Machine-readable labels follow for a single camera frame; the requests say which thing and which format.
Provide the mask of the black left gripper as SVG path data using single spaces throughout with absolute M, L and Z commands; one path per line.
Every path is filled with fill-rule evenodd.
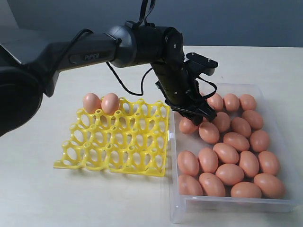
M 195 106 L 195 96 L 200 95 L 196 83 L 182 64 L 156 61 L 151 67 L 158 79 L 157 88 L 164 95 L 166 104 L 175 112 L 189 119 L 195 126 L 201 123 L 201 118 L 212 122 L 217 117 L 216 111 L 206 101 Z

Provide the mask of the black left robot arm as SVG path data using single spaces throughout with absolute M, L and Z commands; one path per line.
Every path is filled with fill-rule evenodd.
M 126 23 L 105 34 L 77 35 L 3 27 L 0 30 L 0 132 L 28 122 L 43 96 L 51 97 L 59 73 L 107 63 L 110 68 L 150 64 L 157 87 L 173 111 L 199 125 L 216 112 L 199 93 L 201 74 L 212 75 L 216 61 L 184 54 L 183 35 L 173 27 Z

